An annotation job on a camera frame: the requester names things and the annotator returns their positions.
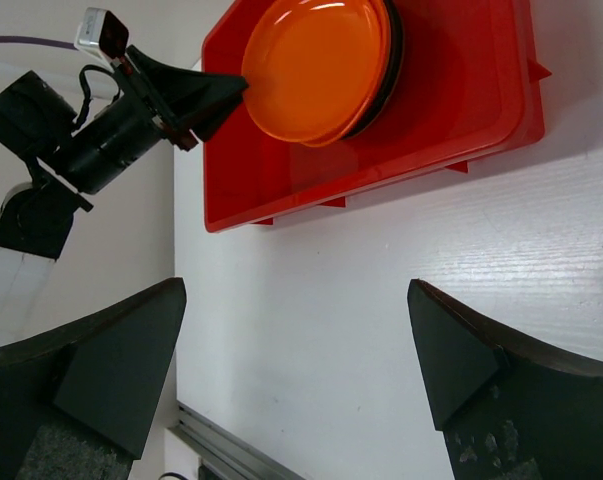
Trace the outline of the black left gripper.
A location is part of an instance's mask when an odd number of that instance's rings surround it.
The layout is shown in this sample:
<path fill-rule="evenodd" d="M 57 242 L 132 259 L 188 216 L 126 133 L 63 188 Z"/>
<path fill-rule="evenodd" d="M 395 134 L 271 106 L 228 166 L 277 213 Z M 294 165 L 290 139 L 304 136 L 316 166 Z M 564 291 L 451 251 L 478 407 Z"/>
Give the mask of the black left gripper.
<path fill-rule="evenodd" d="M 126 57 L 134 66 L 129 70 L 80 70 L 79 110 L 33 71 L 0 93 L 0 143 L 24 162 L 35 189 L 51 187 L 60 196 L 74 187 L 94 195 L 168 139 L 171 123 L 177 123 L 174 143 L 207 142 L 248 88 L 243 76 L 176 68 L 135 46 Z M 117 86 L 96 115 L 90 113 L 93 72 Z"/>

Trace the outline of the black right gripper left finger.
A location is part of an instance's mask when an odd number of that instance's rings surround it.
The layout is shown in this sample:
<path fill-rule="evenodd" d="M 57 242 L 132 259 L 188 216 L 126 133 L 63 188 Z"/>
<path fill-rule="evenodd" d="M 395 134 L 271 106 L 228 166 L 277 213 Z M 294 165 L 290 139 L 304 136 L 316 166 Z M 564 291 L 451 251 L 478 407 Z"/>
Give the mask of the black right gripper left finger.
<path fill-rule="evenodd" d="M 187 302 L 169 278 L 0 347 L 0 479 L 125 479 L 140 459 Z"/>

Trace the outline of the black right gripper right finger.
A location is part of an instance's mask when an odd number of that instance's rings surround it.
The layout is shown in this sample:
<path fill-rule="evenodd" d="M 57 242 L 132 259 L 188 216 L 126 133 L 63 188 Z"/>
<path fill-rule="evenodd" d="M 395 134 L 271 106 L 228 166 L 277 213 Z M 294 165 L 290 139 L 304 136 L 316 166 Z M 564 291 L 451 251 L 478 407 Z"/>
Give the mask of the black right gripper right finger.
<path fill-rule="evenodd" d="M 457 479 L 603 479 L 603 362 L 414 279 L 410 323 Z"/>

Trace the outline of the orange plate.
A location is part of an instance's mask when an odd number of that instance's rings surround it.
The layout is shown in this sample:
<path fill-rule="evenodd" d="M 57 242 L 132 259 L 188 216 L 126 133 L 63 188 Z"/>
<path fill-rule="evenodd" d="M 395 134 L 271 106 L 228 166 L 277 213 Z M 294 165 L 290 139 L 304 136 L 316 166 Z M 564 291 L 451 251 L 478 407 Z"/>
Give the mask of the orange plate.
<path fill-rule="evenodd" d="M 381 1 L 275 1 L 248 40 L 248 114 L 265 134 L 323 146 L 371 105 L 385 75 L 390 18 Z"/>
<path fill-rule="evenodd" d="M 329 134 L 314 141 L 303 142 L 307 147 L 323 147 L 342 139 L 348 139 L 360 134 L 381 113 L 390 97 L 396 78 L 399 73 L 404 53 L 404 28 L 402 20 L 393 1 L 383 1 L 385 17 L 389 22 L 389 50 L 386 54 L 385 71 L 376 90 L 375 96 L 369 103 L 363 115 L 349 129 L 343 128 L 342 132 Z"/>

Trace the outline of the black plate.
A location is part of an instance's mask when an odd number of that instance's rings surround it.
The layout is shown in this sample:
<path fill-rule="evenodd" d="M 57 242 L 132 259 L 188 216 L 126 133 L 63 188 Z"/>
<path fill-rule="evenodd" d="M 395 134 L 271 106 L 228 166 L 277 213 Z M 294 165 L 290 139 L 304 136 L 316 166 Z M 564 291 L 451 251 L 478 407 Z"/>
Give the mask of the black plate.
<path fill-rule="evenodd" d="M 343 136 L 348 139 L 365 130 L 380 115 L 395 88 L 405 52 L 405 29 L 394 1 L 384 0 L 384 8 L 390 21 L 390 50 L 384 77 L 377 93 L 358 122 Z"/>

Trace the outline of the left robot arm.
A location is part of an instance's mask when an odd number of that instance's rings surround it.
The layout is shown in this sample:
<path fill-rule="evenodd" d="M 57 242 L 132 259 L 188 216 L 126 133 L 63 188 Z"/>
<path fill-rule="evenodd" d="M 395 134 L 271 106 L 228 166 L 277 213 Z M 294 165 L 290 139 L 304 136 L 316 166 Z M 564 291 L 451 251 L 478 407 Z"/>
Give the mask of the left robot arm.
<path fill-rule="evenodd" d="M 78 211 L 157 143 L 188 151 L 241 104 L 247 80 L 160 63 L 129 47 L 105 74 L 117 86 L 97 114 L 27 72 L 0 93 L 0 143 L 30 181 L 0 208 L 0 345 L 18 338 L 61 256 Z"/>

